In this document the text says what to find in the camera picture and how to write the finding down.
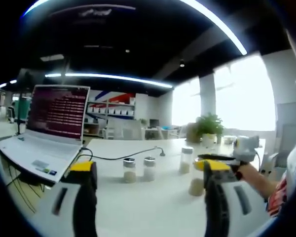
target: black ceiling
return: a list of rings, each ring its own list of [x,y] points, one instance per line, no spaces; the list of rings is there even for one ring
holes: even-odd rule
[[[256,9],[259,4],[257,0],[199,1],[223,21],[243,8]],[[173,57],[184,58],[181,52],[206,30],[216,26],[179,0],[72,0],[57,1],[57,4],[56,0],[50,0],[23,18],[20,16],[33,1],[22,2],[15,8],[6,8],[4,21],[1,20],[0,83],[16,78],[20,68],[61,72],[66,68],[65,62],[69,62],[69,71],[153,78],[176,85],[192,76],[210,73],[214,67],[241,56],[234,44],[226,39],[187,60],[184,68],[175,65],[166,78],[155,78]],[[106,5],[81,7],[90,4]],[[237,19],[237,24],[241,24],[241,19]],[[237,36],[248,53],[266,54],[289,47],[284,31],[271,11]],[[42,56],[53,54],[63,54],[66,60],[47,63],[40,60]],[[116,79],[71,79],[69,82],[87,84],[93,89],[153,96],[168,91]],[[18,85],[6,88],[18,90]]]

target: glass jar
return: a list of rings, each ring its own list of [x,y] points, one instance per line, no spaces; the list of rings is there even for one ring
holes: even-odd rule
[[[196,158],[193,162],[192,181],[188,193],[192,196],[201,196],[204,193],[204,172],[199,163],[202,158]]]
[[[144,159],[144,180],[153,181],[156,175],[156,159],[153,157],[146,157]]]
[[[189,173],[189,167],[192,162],[193,157],[193,147],[182,147],[181,152],[181,162],[180,162],[180,173],[187,174]]]
[[[136,182],[136,163],[133,158],[125,158],[123,161],[125,183]]]

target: laptop keyboard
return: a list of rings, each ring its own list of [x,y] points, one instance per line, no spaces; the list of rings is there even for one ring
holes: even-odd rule
[[[23,146],[27,146],[28,149],[43,153],[44,155],[53,156],[57,158],[72,158],[78,150],[77,145],[69,145],[59,142],[52,142],[44,139],[38,139],[35,137],[24,137],[19,139],[23,142]]]

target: blue wall stripe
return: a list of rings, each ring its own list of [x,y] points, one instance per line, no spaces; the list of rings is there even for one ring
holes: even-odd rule
[[[103,96],[105,96],[105,95],[107,95],[107,94],[109,94],[110,93],[110,91],[102,91],[102,92],[100,92],[100,94],[98,94],[96,97],[95,97],[95,101],[97,101],[98,99],[100,99],[101,97],[103,97]]]

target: jar lid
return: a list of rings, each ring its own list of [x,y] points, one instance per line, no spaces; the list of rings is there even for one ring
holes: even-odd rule
[[[193,153],[193,147],[182,147],[182,153],[184,153],[184,154],[192,154]]]
[[[123,160],[123,164],[127,168],[133,168],[133,167],[135,167],[135,159],[134,158],[125,158]]]
[[[203,158],[196,158],[193,162],[194,169],[203,171],[204,170],[204,159]]]
[[[153,158],[153,157],[146,157],[144,159],[144,165],[149,167],[155,166],[155,162],[156,162],[156,158]]]

